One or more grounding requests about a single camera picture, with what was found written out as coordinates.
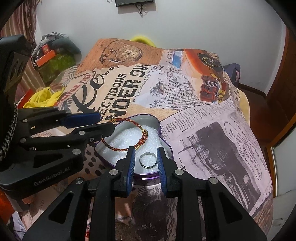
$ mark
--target red braided bracelet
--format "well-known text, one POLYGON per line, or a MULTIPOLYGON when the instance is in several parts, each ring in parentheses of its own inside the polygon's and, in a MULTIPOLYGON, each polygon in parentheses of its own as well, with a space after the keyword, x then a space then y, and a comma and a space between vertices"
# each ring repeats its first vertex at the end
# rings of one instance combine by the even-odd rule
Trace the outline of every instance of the red braided bracelet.
MULTIPOLYGON (((138 141, 137 144, 134 145, 135 150, 138 150, 140 148, 141 145, 144 145, 145 141, 148 138, 148 131, 145 130, 144 128, 142 128, 137 122, 135 122, 134 120, 131 119, 125 119, 125 118, 112 118, 109 122, 111 123, 115 123, 115 122, 119 122, 119 121, 129 121, 131 123, 133 123, 134 125, 136 125, 137 127, 139 127, 142 131, 142 138, 138 141)), ((109 144, 106 143, 106 141, 104 140, 104 138, 102 138, 102 142, 104 143, 105 146, 107 146, 109 149, 114 150, 114 151, 127 151, 128 148, 124 148, 124 149, 119 149, 119 148, 115 148, 110 146, 109 144)))

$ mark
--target purple rim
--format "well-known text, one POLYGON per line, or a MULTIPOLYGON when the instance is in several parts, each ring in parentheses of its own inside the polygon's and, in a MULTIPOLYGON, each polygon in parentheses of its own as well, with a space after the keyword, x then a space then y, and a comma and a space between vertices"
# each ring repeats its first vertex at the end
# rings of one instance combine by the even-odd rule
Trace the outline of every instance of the purple rim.
MULTIPOLYGON (((138 115, 149 115, 149 116, 152 116, 152 117, 154 117, 155 119, 157 119, 154 115, 151 115, 151 114, 138 114, 138 115)), ((167 141, 164 140, 164 139, 162 138, 160 121, 159 121, 159 119, 157 119, 157 121, 158 121, 158 130, 157 130, 157 133, 158 133, 160 139, 163 140, 163 141, 169 146, 170 151, 171 151, 171 153, 172 153, 172 157, 171 157, 171 159, 173 160, 173 159, 174 159, 174 156, 173 156, 173 150, 172 150, 171 146, 167 143, 167 141)), ((95 147, 94 147, 94 151, 95 151, 96 153, 97 153, 97 151, 96 151, 96 146, 97 146, 99 143, 100 143, 100 141, 97 142, 97 144, 96 144, 95 147)), ((104 163, 105 166, 107 166, 107 167, 109 167, 109 168, 114 168, 114 167, 115 167, 115 166, 112 165, 110 162, 108 162, 105 158, 103 158, 99 153, 97 153, 97 155, 98 155, 98 158, 101 160, 101 162, 104 163)), ((135 179, 150 180, 150 179, 156 179, 156 178, 159 178, 159 173, 158 173, 158 172, 152 172, 152 173, 148 173, 148 174, 134 173, 133 176, 134 176, 135 179)))

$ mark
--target curtain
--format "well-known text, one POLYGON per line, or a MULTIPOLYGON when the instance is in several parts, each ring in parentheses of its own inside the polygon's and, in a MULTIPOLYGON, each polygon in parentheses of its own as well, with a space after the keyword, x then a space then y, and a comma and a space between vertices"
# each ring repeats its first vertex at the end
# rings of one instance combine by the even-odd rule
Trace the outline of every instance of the curtain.
MULTIPOLYGON (((6 22, 0 32, 0 37, 23 34, 34 49, 36 46, 34 35, 36 30, 36 7, 39 2, 40 0, 25 0, 6 22)), ((44 87, 44 83, 29 59, 22 80, 18 85, 16 100, 29 89, 35 91, 39 87, 44 87)))

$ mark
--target silver ring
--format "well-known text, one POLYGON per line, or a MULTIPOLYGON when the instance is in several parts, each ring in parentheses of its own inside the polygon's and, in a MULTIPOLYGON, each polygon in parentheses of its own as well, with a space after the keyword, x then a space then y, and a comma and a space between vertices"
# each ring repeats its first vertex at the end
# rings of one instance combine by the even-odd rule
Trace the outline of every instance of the silver ring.
POLYGON ((142 155, 140 156, 139 162, 140 162, 140 165, 141 165, 142 167, 144 167, 144 168, 146 168, 146 169, 151 169, 151 168, 153 168, 153 167, 156 166, 156 164, 157 164, 157 157, 156 157, 156 155, 155 155, 154 153, 151 153, 151 152, 145 152, 144 154, 142 154, 142 155), (149 167, 147 167, 147 166, 143 165, 143 163, 141 163, 141 158, 142 158, 143 156, 146 156, 146 155, 151 155, 151 156, 154 156, 154 157, 155 157, 156 162, 155 162, 155 164, 154 164, 153 166, 149 166, 149 167))

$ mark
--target wooden floor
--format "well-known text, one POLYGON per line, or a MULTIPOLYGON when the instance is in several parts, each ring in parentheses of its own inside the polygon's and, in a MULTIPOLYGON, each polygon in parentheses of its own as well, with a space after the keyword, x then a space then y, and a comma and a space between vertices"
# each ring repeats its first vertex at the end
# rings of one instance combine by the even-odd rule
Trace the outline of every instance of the wooden floor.
POLYGON ((265 147, 281 132, 287 124, 287 120, 276 115, 268 106, 263 96, 248 90, 241 90, 248 98, 250 104, 250 126, 262 149, 267 167, 269 168, 265 147))

